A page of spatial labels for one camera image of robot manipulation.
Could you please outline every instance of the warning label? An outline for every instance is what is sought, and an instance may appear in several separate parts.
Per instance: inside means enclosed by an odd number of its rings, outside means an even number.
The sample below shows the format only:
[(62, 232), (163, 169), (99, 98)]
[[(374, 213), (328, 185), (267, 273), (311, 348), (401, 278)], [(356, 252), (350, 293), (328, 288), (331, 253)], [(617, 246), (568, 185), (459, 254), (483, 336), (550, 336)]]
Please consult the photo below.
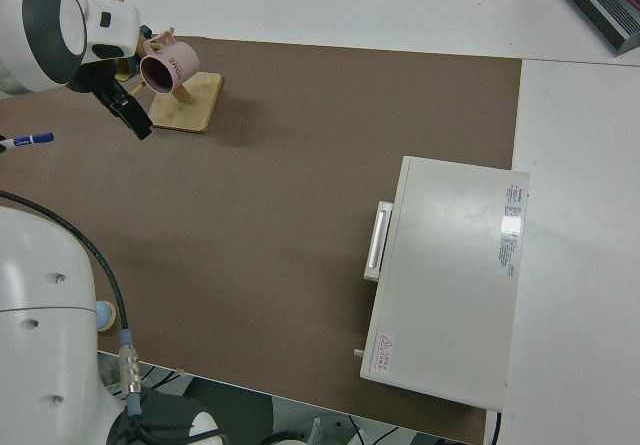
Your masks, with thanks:
[(508, 277), (515, 275), (518, 266), (518, 242), (522, 235), (522, 206), (525, 197), (526, 192), (519, 185), (512, 184), (506, 190), (498, 261), (500, 271)]
[(378, 373), (389, 373), (391, 369), (391, 353), (395, 338), (388, 333), (378, 333), (376, 348), (373, 356), (373, 370)]

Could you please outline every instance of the wooden base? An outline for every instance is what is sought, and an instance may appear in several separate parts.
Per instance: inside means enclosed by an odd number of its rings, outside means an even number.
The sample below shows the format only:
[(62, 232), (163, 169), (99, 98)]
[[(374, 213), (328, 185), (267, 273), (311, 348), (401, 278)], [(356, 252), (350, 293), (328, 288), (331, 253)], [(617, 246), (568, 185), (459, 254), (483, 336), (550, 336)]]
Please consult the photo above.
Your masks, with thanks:
[(149, 111), (153, 126), (204, 133), (221, 86), (222, 77), (219, 74), (198, 72), (184, 83), (193, 103), (180, 102), (171, 93), (156, 94)]

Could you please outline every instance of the cable connector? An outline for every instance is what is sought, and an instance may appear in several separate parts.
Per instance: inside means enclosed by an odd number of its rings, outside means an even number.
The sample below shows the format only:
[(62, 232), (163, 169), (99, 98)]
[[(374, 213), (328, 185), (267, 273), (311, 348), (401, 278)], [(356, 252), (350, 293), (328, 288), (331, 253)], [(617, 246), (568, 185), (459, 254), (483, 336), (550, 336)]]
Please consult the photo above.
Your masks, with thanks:
[(130, 393), (139, 394), (142, 392), (138, 352), (133, 348), (131, 331), (129, 330), (122, 330), (120, 332), (118, 361), (120, 362), (120, 384), (122, 393), (127, 396)]

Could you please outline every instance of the pink mug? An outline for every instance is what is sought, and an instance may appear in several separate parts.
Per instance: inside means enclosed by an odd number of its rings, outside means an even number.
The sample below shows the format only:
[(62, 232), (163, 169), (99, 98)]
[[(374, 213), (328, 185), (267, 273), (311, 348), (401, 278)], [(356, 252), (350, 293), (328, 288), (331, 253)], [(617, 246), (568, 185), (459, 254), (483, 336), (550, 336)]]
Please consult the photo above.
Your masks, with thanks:
[[(161, 39), (165, 45), (154, 50), (151, 44)], [(157, 93), (173, 92), (200, 67), (195, 50), (184, 42), (176, 42), (171, 32), (151, 37), (142, 46), (147, 55), (140, 62), (140, 73), (149, 88)]]

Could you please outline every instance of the brown mat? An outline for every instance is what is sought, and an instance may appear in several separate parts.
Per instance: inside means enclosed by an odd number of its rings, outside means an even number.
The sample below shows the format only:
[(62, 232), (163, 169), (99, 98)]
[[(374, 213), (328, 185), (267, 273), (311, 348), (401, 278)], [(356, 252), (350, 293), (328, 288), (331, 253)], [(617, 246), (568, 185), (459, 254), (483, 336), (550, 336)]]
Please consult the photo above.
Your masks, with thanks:
[(0, 186), (102, 249), (143, 360), (481, 443), (483, 410), (361, 379), (353, 349), (376, 206), (403, 155), (510, 168), (520, 61), (189, 41), (225, 78), (206, 134), (139, 142), (64, 89), (2, 100), (0, 133), (56, 141), (0, 156)]

